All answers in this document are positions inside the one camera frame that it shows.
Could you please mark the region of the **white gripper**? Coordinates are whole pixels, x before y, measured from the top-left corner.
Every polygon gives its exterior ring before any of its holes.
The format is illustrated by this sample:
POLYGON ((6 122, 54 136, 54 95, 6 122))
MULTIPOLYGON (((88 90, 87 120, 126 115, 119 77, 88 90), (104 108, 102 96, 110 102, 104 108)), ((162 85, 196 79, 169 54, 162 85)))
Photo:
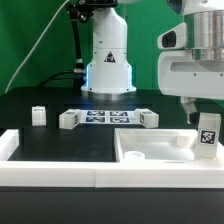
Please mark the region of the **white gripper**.
POLYGON ((158 59, 158 86, 164 95, 181 96, 187 122, 197 125, 195 98, 224 100, 224 61, 195 61, 190 50, 165 51, 158 59))

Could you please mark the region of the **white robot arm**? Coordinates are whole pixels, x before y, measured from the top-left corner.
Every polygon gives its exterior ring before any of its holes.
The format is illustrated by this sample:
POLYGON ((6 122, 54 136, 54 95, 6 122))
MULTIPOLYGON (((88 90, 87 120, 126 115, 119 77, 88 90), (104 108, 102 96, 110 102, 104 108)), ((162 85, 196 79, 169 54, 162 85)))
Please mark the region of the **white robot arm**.
MULTIPOLYGON (((72 8, 82 22, 93 21, 93 58, 81 91, 99 99, 133 93, 127 62, 127 24, 116 12, 120 3, 138 0, 76 0, 72 8)), ((224 0, 166 0, 183 22, 157 39, 158 85, 178 96, 190 123, 213 124, 215 114, 199 113, 198 98, 224 100, 224 0)))

